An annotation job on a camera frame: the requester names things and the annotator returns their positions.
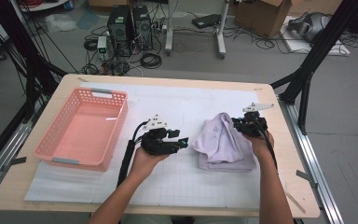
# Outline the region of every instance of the person's right arm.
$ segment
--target person's right arm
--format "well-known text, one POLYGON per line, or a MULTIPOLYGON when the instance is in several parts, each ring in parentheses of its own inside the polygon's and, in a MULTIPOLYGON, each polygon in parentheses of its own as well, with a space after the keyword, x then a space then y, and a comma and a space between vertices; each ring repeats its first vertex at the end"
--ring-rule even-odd
MULTIPOLYGON (((272 134, 268 133, 268 136, 274 146, 272 134)), ((254 154, 260 163, 260 224, 293 223, 292 212, 266 141, 245 137, 252 142, 254 154)))

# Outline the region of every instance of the person's left hand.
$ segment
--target person's left hand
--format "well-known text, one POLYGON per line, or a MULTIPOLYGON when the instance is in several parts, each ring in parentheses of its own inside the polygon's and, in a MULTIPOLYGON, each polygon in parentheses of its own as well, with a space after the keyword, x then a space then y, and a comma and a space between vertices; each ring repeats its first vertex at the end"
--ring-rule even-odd
POLYGON ((167 157, 169 157, 169 155, 152 156, 142 147, 138 147, 135 152, 129 176, 142 182, 152 173, 157 163, 163 161, 167 157))

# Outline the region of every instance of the forearm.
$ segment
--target forearm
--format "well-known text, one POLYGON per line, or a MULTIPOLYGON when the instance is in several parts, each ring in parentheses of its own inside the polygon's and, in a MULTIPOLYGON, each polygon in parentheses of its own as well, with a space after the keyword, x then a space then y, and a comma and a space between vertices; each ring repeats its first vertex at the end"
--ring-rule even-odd
POLYGON ((293 223, 289 203, 272 157, 266 151, 258 159, 261 172, 260 224, 293 223))
POLYGON ((128 176, 89 219, 91 223, 118 223, 142 180, 128 176))

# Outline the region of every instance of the person's left arm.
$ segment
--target person's left arm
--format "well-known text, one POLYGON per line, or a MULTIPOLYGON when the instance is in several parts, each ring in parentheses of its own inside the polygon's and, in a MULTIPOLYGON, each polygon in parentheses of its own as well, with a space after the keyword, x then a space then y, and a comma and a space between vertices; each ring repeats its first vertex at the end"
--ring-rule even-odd
POLYGON ((151 156, 142 147, 135 152, 134 161, 127 178, 116 190, 101 204, 95 213, 89 218, 88 223, 118 223, 124 213, 133 193, 152 173, 153 168, 165 156, 151 156))

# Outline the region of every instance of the folded cloth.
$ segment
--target folded cloth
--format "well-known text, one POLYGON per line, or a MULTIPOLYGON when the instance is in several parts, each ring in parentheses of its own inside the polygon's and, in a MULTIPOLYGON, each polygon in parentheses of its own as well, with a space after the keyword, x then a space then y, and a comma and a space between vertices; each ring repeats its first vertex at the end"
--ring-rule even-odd
POLYGON ((200 153, 204 170, 250 172, 256 167, 252 143, 234 128, 227 113, 205 120, 191 147, 200 153))

